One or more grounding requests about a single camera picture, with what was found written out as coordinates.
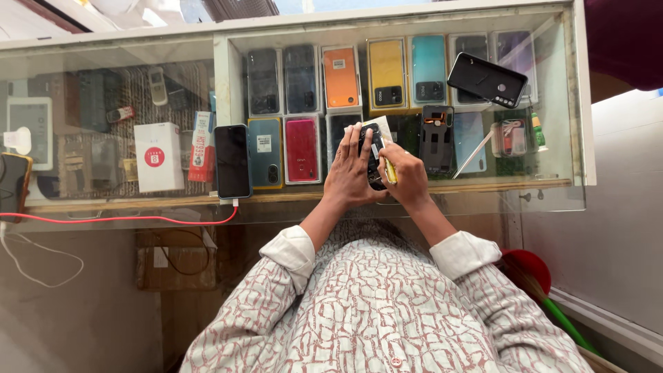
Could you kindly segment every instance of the stylus pen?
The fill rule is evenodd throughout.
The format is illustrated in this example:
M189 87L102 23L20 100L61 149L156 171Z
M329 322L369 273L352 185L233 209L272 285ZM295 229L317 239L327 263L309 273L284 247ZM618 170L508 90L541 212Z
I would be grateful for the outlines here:
M488 140L490 140L490 138L493 136L493 134L494 134L494 131L491 129L491 131L488 132L486 137L483 138L483 141L479 144L479 146L476 149L474 149L472 154L470 154L469 157L465 160L465 162L463 162L463 165L456 171L455 174L453 174L452 179L455 179L456 177L458 177L458 174L463 172L463 170L467 167L467 165L470 162L472 162L472 159L474 159L474 156L481 150L482 147L484 147L486 145Z

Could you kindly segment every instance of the person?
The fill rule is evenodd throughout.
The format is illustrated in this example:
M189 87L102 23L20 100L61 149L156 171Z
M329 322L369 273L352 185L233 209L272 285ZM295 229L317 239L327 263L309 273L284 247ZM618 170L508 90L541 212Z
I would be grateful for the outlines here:
M260 250L181 372L591 372L571 338L492 264L496 243L447 221L421 160L385 140L380 173L386 180L386 157L398 182L369 186L371 142L358 149L360 129L345 129L320 203ZM434 262L385 221L339 223L387 193Z

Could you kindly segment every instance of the broom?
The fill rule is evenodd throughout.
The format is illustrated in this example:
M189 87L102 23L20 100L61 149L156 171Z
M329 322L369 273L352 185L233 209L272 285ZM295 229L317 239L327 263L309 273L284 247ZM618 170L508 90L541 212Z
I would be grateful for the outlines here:
M553 303L553 301L548 298L534 276L522 269L517 261L506 257L502 257L502 260L504 260L504 262L509 266L509 278L516 284L516 286L522 290L525 290L531 294L531 296L534 296L541 304L543 304L543 306L545 306L550 311L550 313L553 314L557 320L559 320L563 328L571 336L571 338L573 338L576 344L586 350L591 351L597 356L602 357L601 354L596 351L596 348L594 348L594 346L592 346L582 337L582 335L577 331L573 324L571 324L571 321L566 318L562 310L560 310L559 307L557 307L555 303Z

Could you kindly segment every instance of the green broom handle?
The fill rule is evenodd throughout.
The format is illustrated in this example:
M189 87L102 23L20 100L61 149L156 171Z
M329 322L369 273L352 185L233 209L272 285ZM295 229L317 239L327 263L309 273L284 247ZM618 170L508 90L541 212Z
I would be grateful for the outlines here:
M566 316L562 313L562 310L560 310L559 307L557 307L555 303L550 300L550 298L545 298L543 300L543 305L546 306L546 308L555 316L555 318L560 321L566 332L569 333L571 338L573 338L578 346L583 347L584 349L594 353L597 356L600 356L601 358L603 357L601 354L599 354L598 351L596 351L594 346L592 346L582 337L582 335L577 331L573 324L571 324L571 321L569 321L569 319L567 319Z

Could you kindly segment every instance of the shirt button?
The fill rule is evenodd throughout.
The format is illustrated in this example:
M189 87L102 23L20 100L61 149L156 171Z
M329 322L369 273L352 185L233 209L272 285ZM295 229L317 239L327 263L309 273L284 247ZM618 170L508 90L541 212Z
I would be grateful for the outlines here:
M399 357L394 356L391 358L391 366L394 368L400 368L400 366L403 364L403 360L401 360Z

